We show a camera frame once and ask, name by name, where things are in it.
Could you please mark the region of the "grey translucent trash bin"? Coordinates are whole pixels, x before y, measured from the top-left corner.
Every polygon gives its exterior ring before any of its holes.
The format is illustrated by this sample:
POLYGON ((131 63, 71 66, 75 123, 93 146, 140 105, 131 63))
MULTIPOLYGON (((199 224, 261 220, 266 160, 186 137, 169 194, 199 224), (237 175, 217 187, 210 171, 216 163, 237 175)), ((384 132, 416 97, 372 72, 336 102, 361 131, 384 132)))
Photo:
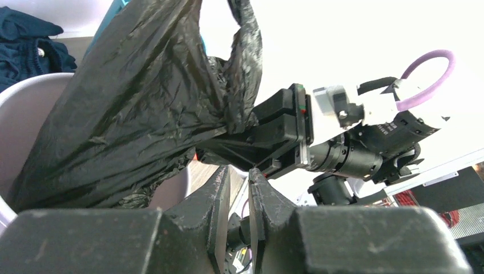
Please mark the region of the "grey translucent trash bin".
POLYGON ((1 92, 1 230, 17 217, 7 196, 51 109, 72 78, 62 72, 35 76, 1 92))

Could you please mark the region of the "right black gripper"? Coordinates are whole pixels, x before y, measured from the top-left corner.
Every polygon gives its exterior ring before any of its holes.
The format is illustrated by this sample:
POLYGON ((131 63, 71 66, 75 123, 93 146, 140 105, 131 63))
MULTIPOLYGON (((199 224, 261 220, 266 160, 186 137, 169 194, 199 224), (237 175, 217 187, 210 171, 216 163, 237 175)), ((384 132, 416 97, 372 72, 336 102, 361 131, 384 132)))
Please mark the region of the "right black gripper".
POLYGON ((222 134, 202 142, 197 158, 205 164, 258 168, 268 179, 310 165, 313 142, 310 96, 301 84, 283 88, 253 108, 258 125, 240 134, 222 134))

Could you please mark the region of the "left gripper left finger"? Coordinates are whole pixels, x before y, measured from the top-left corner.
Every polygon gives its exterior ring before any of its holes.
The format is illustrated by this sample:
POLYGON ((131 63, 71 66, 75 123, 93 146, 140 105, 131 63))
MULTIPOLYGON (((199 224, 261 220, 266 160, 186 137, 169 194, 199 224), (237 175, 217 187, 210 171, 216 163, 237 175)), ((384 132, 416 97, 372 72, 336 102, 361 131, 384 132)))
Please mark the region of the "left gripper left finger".
POLYGON ((230 186, 221 166, 167 211, 22 212, 1 236, 1 272, 222 273, 230 186))

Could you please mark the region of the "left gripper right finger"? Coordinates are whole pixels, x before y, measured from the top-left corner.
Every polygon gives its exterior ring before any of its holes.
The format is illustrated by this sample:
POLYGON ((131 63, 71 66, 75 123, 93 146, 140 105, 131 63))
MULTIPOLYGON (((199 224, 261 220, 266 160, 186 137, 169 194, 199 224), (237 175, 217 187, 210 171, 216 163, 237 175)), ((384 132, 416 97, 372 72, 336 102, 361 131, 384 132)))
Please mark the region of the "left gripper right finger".
POLYGON ((472 273, 425 207, 299 207, 249 171, 254 273, 472 273))

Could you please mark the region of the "black trash bag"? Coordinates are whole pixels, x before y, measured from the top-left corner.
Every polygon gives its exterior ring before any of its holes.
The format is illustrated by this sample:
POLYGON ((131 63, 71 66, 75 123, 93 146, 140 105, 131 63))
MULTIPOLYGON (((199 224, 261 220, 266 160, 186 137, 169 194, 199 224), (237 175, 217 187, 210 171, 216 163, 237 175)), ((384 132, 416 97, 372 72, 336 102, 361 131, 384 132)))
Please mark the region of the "black trash bag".
POLYGON ((84 58, 5 196, 34 208, 142 208, 195 147, 255 126, 262 38, 249 1, 228 60, 209 57, 201 1, 131 1, 84 58))

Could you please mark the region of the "teal plastic bucket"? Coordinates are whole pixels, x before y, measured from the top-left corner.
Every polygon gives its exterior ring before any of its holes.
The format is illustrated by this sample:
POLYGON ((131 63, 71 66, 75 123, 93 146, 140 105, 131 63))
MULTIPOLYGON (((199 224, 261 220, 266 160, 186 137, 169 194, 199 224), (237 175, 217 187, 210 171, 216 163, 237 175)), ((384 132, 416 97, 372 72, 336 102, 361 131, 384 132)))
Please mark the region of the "teal plastic bucket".
POLYGON ((201 1, 127 1, 116 14, 104 16, 84 61, 204 62, 200 8, 201 1))

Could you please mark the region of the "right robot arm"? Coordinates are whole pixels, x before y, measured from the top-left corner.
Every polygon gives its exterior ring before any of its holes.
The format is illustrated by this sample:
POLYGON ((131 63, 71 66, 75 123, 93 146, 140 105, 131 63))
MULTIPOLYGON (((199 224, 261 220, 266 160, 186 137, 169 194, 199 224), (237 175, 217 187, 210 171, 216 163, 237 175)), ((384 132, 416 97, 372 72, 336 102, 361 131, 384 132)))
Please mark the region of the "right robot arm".
POLYGON ((242 171, 257 168, 267 179, 296 169, 317 173, 308 192, 319 205, 349 205, 345 180, 404 182, 418 175, 420 141, 445 123, 437 114, 407 110, 390 122, 373 124, 363 104, 352 102, 342 86, 315 90, 300 84, 275 93, 253 109, 259 123, 240 134, 223 134, 196 150, 207 164, 231 164, 242 171), (312 98, 326 122, 313 120, 312 98))

